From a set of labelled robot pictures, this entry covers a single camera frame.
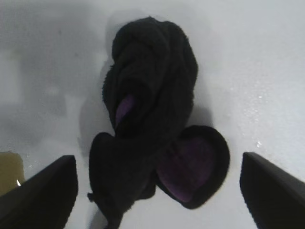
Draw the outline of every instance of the water droplet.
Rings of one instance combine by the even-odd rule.
[[[256,147],[257,148],[260,148],[262,146],[262,143],[261,142],[256,142]]]

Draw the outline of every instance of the crumpled towel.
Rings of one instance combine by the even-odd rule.
[[[103,100],[115,137],[92,143],[88,197],[116,229],[135,200],[154,194],[153,171],[190,116],[198,67],[181,28],[153,18],[123,26],[112,57]]]

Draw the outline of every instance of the white floor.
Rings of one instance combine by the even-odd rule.
[[[112,133],[101,87],[113,36],[129,20],[171,20],[200,66],[190,124],[223,133],[230,171],[201,208],[157,190],[121,228],[255,229],[239,189],[244,151],[305,181],[304,10],[304,0],[0,0],[0,151],[22,155],[26,178],[75,155],[80,190],[66,229],[101,229],[86,198],[88,151],[95,134]]]

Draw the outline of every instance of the purple fabric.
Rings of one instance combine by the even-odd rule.
[[[129,94],[119,104],[115,114],[115,125],[117,126],[124,116],[130,112],[135,105],[135,98]]]
[[[189,202],[214,169],[213,147],[196,137],[180,140],[161,160],[157,173],[161,182],[180,201]]]

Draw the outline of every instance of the yellow liquid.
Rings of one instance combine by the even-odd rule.
[[[19,154],[0,152],[0,196],[24,182],[23,162]]]

